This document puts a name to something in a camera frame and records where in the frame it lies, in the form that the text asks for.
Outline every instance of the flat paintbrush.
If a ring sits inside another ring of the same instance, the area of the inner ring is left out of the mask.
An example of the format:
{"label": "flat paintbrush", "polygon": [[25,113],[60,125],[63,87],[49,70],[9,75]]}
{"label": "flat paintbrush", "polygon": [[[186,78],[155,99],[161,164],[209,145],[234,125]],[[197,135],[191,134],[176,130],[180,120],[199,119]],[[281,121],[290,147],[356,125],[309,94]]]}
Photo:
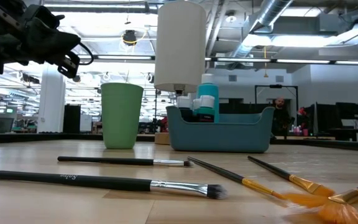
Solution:
{"label": "flat paintbrush", "polygon": [[297,177],[293,174],[288,173],[285,170],[282,170],[278,167],[270,165],[264,161],[260,161],[252,156],[248,156],[248,159],[250,161],[260,165],[261,167],[269,170],[270,172],[272,172],[286,180],[289,180],[290,182],[293,182],[294,184],[300,186],[301,188],[305,189],[307,192],[309,192],[311,194],[329,197],[329,196],[334,195],[334,193],[335,193],[333,190],[331,190],[321,184],[317,184],[310,180],[305,180],[303,178]]}
{"label": "flat paintbrush", "polygon": [[111,190],[137,192],[165,192],[175,194],[199,195],[213,199],[224,199],[226,190],[216,184],[191,184],[122,177],[98,177],[87,175],[40,174],[31,172],[0,171],[0,180],[21,180],[79,187],[94,187]]}
{"label": "flat paintbrush", "polygon": [[57,160],[60,162],[97,162],[107,164],[124,164],[139,166],[177,166],[191,167],[190,161],[172,161],[163,159],[132,159],[132,158],[103,158],[103,157],[75,157],[75,156],[59,156]]}
{"label": "flat paintbrush", "polygon": [[350,205],[358,201],[358,188],[331,197],[293,193],[284,196],[308,208],[321,207],[318,215],[329,223],[358,224],[358,211]]}
{"label": "flat paintbrush", "polygon": [[195,159],[195,158],[192,158],[192,157],[188,157],[188,159],[190,161],[193,161],[195,164],[199,165],[199,166],[202,166],[206,169],[209,169],[210,171],[213,171],[219,175],[222,175],[223,177],[226,177],[228,179],[231,179],[237,183],[240,183],[242,185],[245,185],[246,187],[249,187],[249,188],[252,188],[256,191],[259,191],[259,192],[262,192],[262,193],[265,193],[265,194],[270,194],[276,198],[279,198],[279,199],[282,199],[282,200],[285,200],[285,197],[283,197],[282,195],[280,195],[279,193],[273,191],[273,190],[270,190],[266,187],[264,187],[263,185],[260,185],[258,183],[256,183],[255,181],[253,180],[250,180],[250,179],[246,179],[245,177],[241,176],[241,175],[238,175],[236,173],[233,173],[231,171],[228,171],[226,169],[223,169],[223,168],[220,168],[220,167],[217,167],[217,166],[214,166],[212,164],[209,164],[207,162],[203,162],[201,160],[198,160],[198,159]]}

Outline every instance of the silver ferrule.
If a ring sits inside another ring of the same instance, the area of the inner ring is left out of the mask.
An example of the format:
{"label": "silver ferrule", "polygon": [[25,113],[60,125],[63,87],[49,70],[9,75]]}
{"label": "silver ferrule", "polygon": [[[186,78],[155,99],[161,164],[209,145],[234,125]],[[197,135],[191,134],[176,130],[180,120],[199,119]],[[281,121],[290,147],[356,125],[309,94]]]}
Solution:
{"label": "silver ferrule", "polygon": [[208,184],[189,184],[152,180],[152,183],[150,184],[150,191],[207,197]]}
{"label": "silver ferrule", "polygon": [[170,160],[163,160],[163,159],[155,159],[153,160],[153,165],[155,166],[184,166],[183,161],[170,161]]}

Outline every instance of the blue plastic bin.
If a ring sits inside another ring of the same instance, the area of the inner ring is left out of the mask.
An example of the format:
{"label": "blue plastic bin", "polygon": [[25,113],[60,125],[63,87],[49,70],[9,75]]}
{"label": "blue plastic bin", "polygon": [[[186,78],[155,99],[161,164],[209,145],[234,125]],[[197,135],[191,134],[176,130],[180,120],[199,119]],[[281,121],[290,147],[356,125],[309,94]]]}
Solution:
{"label": "blue plastic bin", "polygon": [[167,107],[171,147],[176,151],[253,152],[269,148],[273,107],[260,114],[221,114],[219,123],[189,123]]}

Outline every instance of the black frame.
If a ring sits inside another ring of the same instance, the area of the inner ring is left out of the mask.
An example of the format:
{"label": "black frame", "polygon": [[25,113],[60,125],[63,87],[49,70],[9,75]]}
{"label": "black frame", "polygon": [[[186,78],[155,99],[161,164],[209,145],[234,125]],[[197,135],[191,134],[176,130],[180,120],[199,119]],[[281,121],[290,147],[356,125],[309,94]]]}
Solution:
{"label": "black frame", "polygon": [[296,98],[296,125],[298,125],[298,110],[299,110],[299,99],[298,99],[298,86],[286,86],[286,85],[255,85],[255,106],[258,102],[257,89],[258,87],[269,87],[269,88],[294,88]]}

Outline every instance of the gold ferrule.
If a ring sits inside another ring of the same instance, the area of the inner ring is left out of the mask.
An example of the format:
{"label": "gold ferrule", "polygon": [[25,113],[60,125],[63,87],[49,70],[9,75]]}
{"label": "gold ferrule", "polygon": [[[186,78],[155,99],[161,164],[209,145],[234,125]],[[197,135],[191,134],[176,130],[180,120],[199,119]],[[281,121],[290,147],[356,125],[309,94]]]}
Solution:
{"label": "gold ferrule", "polygon": [[317,188],[321,186],[321,184],[316,184],[312,181],[302,179],[295,175],[290,176],[290,181],[293,182],[294,184],[300,186],[301,188],[307,190],[311,194],[313,194],[317,190]]}
{"label": "gold ferrule", "polygon": [[252,180],[249,180],[249,179],[243,179],[242,184],[244,184],[245,186],[250,187],[252,189],[255,189],[259,192],[263,192],[263,193],[270,194],[270,195],[273,193],[273,190],[270,190],[270,189],[254,182]]}
{"label": "gold ferrule", "polygon": [[328,197],[328,199],[337,203],[353,203],[358,201],[358,189],[348,190],[339,195]]}

